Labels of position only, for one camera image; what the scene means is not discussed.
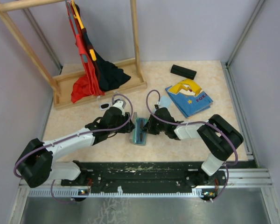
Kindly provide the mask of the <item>grey glasses case green lining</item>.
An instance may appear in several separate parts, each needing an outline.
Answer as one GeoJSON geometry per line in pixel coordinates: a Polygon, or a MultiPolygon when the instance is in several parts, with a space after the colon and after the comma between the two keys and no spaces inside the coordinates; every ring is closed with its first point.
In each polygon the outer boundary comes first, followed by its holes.
{"type": "MultiPolygon", "coordinates": [[[[134,123],[134,124],[136,124],[136,119],[137,119],[137,118],[139,118],[139,117],[138,117],[138,114],[137,114],[137,112],[134,112],[134,113],[133,113],[133,123],[134,123]]],[[[133,143],[133,137],[134,137],[134,130],[130,133],[130,137],[129,137],[130,143],[132,143],[132,144],[134,144],[134,143],[133,143]]]]}

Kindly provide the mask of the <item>grey blue sunglasses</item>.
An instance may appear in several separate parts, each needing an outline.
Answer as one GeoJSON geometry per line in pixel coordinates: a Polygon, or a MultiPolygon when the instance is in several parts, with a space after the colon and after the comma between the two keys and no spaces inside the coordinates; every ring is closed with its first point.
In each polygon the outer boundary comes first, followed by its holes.
{"type": "Polygon", "coordinates": [[[137,137],[137,143],[140,145],[145,145],[146,143],[146,132],[143,131],[145,124],[146,124],[146,120],[144,118],[138,118],[139,133],[137,137]]]}

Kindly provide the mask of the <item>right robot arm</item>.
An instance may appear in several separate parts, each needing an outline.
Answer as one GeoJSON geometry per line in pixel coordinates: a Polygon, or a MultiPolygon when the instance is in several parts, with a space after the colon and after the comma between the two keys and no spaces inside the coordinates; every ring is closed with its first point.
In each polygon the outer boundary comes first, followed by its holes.
{"type": "Polygon", "coordinates": [[[236,150],[244,142],[240,132],[218,114],[207,121],[183,122],[176,121],[166,107],[151,114],[141,130],[152,135],[163,132],[174,140],[201,139],[210,151],[199,173],[200,181],[206,185],[215,180],[215,173],[232,154],[237,163],[236,150]]]}

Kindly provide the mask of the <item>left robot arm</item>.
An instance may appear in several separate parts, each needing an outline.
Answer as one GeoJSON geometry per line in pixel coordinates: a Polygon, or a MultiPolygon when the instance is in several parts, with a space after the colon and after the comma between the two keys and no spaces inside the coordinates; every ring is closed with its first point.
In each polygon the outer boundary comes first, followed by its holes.
{"type": "Polygon", "coordinates": [[[117,107],[108,109],[79,131],[46,142],[31,140],[14,166],[14,175],[36,188],[46,181],[69,180],[85,184],[88,174],[77,161],[59,162],[58,159],[81,148],[92,147],[108,139],[112,133],[130,133],[134,129],[131,113],[117,107]]]}

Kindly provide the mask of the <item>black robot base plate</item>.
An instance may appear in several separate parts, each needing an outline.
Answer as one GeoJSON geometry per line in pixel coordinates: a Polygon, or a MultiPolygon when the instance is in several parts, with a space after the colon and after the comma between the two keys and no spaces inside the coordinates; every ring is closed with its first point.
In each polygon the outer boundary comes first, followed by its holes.
{"type": "Polygon", "coordinates": [[[79,162],[80,176],[63,179],[62,186],[86,186],[91,193],[125,194],[191,193],[195,187],[224,186],[225,172],[208,176],[201,162],[79,162]]]}

